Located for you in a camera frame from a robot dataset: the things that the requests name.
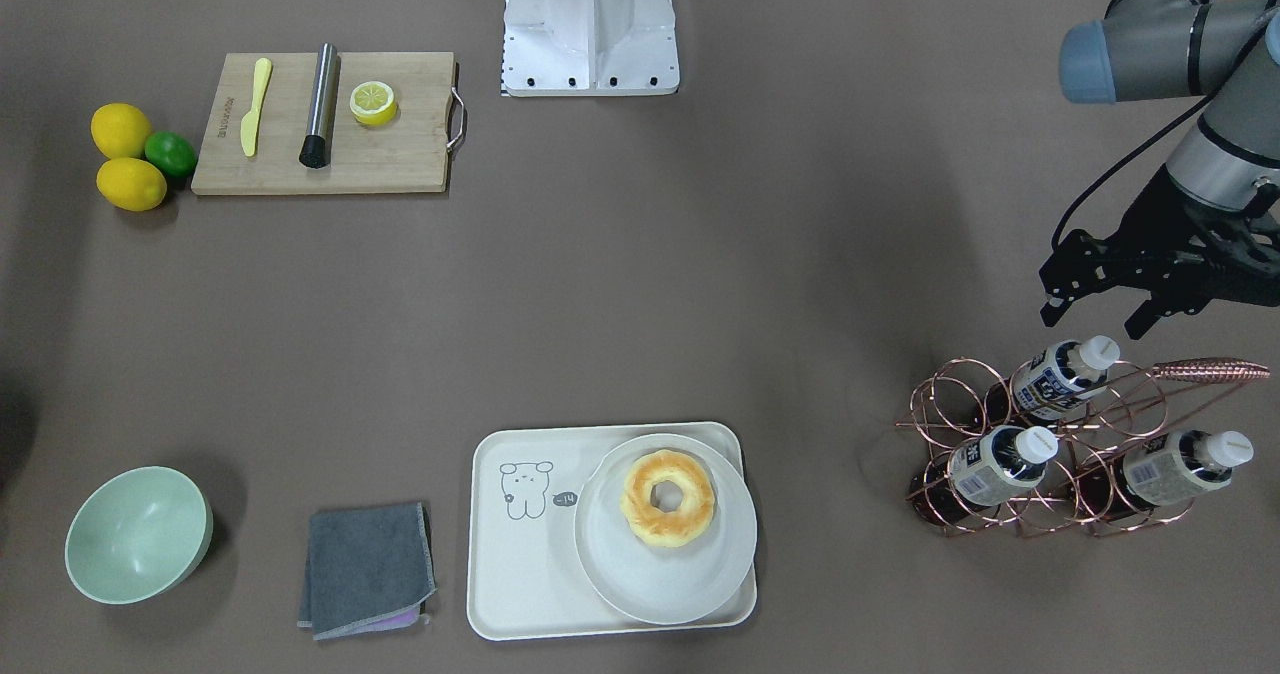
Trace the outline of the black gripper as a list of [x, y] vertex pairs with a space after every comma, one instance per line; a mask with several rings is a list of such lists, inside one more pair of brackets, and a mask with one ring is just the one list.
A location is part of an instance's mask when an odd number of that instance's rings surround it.
[[1076, 301], [1108, 286], [1151, 292], [1125, 320], [1140, 340], [1162, 318], [1197, 315], [1208, 301], [1277, 304], [1277, 183], [1247, 185], [1245, 205], [1224, 210], [1183, 191], [1160, 168], [1110, 237], [1068, 233], [1039, 269], [1046, 302], [1039, 317], [1055, 327]]

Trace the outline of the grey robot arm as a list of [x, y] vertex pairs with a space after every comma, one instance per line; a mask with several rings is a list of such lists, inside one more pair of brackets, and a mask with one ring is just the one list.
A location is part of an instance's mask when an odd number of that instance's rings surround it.
[[1059, 81], [1073, 104], [1196, 104], [1116, 231], [1056, 226], [1043, 324], [1115, 286], [1148, 294], [1126, 318], [1133, 340], [1212, 301], [1277, 304], [1277, 0], [1110, 0], [1065, 35]]

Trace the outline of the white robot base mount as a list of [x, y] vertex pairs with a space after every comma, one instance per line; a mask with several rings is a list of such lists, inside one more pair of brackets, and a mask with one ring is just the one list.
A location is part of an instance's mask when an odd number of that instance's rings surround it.
[[678, 91], [675, 0], [504, 0], [500, 91], [630, 97]]

